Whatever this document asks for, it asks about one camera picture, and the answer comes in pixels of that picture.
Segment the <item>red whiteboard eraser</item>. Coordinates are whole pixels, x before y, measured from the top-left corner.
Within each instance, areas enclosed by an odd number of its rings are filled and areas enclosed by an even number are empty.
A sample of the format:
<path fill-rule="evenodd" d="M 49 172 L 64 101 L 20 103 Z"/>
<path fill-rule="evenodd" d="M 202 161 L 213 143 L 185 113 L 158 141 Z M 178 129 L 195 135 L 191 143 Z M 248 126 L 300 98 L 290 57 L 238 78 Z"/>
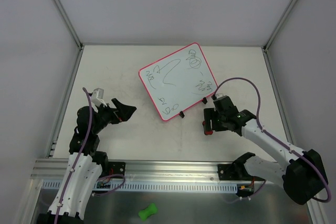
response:
<path fill-rule="evenodd" d="M 213 130 L 212 130 L 212 126 L 211 126 L 211 122 L 209 121 L 203 121 L 202 123 L 203 129 L 204 129 L 204 134 L 205 135 L 212 135 L 213 134 Z"/>

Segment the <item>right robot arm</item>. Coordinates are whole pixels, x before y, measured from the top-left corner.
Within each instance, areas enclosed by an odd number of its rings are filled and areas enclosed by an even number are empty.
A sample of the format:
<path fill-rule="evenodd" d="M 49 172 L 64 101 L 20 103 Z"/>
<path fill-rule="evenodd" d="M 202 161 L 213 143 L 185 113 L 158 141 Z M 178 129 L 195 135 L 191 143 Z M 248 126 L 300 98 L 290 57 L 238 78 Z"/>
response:
<path fill-rule="evenodd" d="M 326 201 L 331 193 L 322 158 L 315 150 L 286 144 L 267 132 L 259 118 L 248 110 L 239 111 L 230 97 L 213 99 L 213 108 L 204 109 L 203 128 L 205 135 L 213 132 L 231 131 L 252 141 L 273 158 L 267 161 L 247 152 L 235 159 L 223 174 L 241 180 L 258 177 L 281 187 L 295 203 L 304 205 L 326 190 Z"/>

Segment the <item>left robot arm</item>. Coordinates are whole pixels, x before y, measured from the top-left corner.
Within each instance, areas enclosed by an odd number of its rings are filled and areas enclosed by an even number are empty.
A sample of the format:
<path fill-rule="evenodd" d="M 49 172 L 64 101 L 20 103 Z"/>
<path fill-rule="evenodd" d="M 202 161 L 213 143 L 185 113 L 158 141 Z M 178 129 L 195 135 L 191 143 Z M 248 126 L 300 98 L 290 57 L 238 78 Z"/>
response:
<path fill-rule="evenodd" d="M 105 152 L 98 150 L 98 134 L 109 124 L 128 121 L 136 107 L 125 105 L 116 98 L 114 107 L 93 102 L 77 111 L 77 126 L 69 144 L 66 172 L 58 193 L 37 223 L 83 223 L 86 206 L 99 178 L 110 176 Z"/>

